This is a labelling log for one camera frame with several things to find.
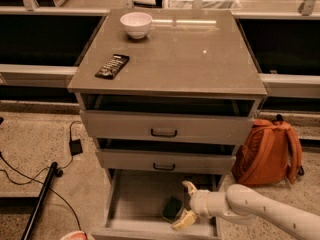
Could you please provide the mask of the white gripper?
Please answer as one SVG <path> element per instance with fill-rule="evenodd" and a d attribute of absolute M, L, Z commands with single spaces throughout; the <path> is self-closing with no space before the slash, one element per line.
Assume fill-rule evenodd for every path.
<path fill-rule="evenodd" d="M 190 181 L 183 181 L 182 185 L 191 196 L 191 210 L 182 211 L 180 218 L 171 225 L 173 230 L 180 231 L 188 228 L 196 222 L 197 216 L 200 218 L 223 217 L 230 210 L 224 192 L 198 190 Z"/>

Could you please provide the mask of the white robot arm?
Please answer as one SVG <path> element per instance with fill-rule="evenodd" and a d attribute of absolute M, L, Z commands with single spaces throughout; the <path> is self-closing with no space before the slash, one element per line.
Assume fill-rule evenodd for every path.
<path fill-rule="evenodd" d="M 225 192 L 198 190 L 183 181 L 190 196 L 190 210 L 171 227 L 183 230 L 198 218 L 220 217 L 228 222 L 249 225 L 257 217 L 267 220 L 297 240 L 320 240 L 320 216 L 267 198 L 241 184 L 233 184 Z"/>

